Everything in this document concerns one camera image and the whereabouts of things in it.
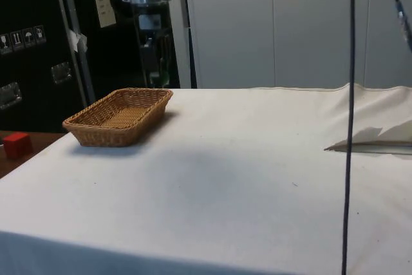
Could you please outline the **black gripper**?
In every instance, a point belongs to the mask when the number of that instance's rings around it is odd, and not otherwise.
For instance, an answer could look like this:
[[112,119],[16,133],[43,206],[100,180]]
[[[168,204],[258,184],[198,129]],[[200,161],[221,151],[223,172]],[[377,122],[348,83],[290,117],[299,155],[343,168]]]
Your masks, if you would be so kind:
[[[129,0],[138,27],[142,31],[157,32],[168,27],[170,0]],[[140,45],[142,68],[150,74],[154,68],[155,54],[153,38],[148,37]]]

